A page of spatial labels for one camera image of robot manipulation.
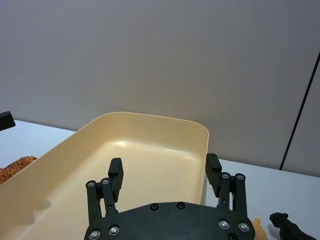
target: table surface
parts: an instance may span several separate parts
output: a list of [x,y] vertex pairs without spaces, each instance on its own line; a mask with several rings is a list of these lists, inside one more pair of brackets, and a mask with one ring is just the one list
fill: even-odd
[[[23,156],[40,157],[57,144],[71,136],[74,131],[15,121],[16,126],[0,131],[0,168]],[[268,239],[278,239],[279,229],[271,225],[269,215],[288,213],[289,219],[305,233],[320,238],[318,209],[320,192],[319,177],[285,172],[227,160],[220,160],[222,171],[231,175],[246,176],[246,199],[248,217],[259,217]],[[207,206],[216,207],[218,199],[206,184]]]

